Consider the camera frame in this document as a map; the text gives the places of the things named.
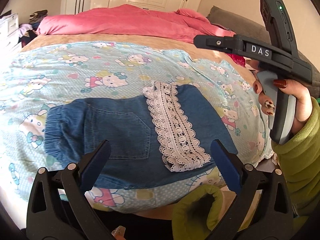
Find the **right hand red nails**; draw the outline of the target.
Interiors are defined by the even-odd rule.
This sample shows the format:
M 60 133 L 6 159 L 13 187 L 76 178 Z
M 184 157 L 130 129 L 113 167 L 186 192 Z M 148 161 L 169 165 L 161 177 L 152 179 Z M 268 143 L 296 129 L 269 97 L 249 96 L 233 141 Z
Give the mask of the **right hand red nails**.
M 293 95 L 297 100 L 295 118 L 291 128 L 291 133 L 297 134 L 307 123 L 312 113 L 312 100 L 309 90 L 295 80 L 274 80 L 273 84 L 283 93 Z M 275 109 L 274 103 L 263 93 L 263 87 L 258 80 L 253 83 L 253 90 L 258 94 L 258 100 L 263 113 L 273 116 Z

